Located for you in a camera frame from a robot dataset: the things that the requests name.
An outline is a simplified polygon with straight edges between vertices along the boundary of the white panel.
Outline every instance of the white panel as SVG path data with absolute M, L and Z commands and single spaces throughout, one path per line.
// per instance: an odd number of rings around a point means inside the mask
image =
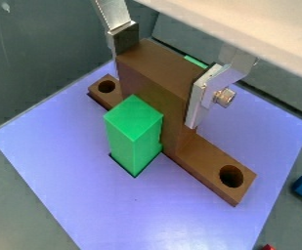
M 302 2 L 137 1 L 302 76 Z

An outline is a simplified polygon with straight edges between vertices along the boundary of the gray wall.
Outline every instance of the gray wall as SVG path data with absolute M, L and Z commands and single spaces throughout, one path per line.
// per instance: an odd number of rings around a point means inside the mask
M 0 250 L 78 250 L 0 152 Z
M 222 41 L 161 14 L 153 37 L 206 63 L 218 61 Z M 260 61 L 244 81 L 302 111 L 302 78 Z
M 302 196 L 293 192 L 293 183 L 302 176 L 302 150 L 272 209 L 255 250 L 268 243 L 276 249 L 302 249 Z
M 92 0 L 6 0 L 0 8 L 0 124 L 112 56 Z M 128 1 L 152 36 L 157 12 Z

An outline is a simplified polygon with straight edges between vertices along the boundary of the red object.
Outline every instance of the red object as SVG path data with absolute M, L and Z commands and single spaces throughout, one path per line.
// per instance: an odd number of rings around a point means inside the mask
M 271 245 L 267 245 L 267 246 L 263 248 L 263 250 L 276 250 L 276 248 L 275 248 L 273 246 L 271 246 Z

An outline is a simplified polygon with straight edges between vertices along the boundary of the hole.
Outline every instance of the hole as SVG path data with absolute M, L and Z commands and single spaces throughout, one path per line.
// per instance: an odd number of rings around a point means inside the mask
M 230 188 L 240 188 L 244 184 L 243 172 L 237 167 L 232 165 L 226 165 L 225 167 L 222 167 L 218 175 L 222 183 Z
M 116 84 L 113 81 L 106 80 L 101 82 L 98 85 L 98 91 L 102 93 L 110 93 L 114 91 L 114 89 L 116 89 Z

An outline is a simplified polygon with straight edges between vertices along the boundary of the brown wooden base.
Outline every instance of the brown wooden base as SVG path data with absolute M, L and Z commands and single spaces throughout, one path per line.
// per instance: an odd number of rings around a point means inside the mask
M 164 153 L 236 206 L 257 174 L 184 123 L 193 82 L 204 70 L 149 40 L 117 57 L 117 66 L 121 80 L 105 76 L 90 86 L 90 96 L 110 110 L 134 94 L 164 113 Z M 112 87 L 101 88 L 105 83 Z

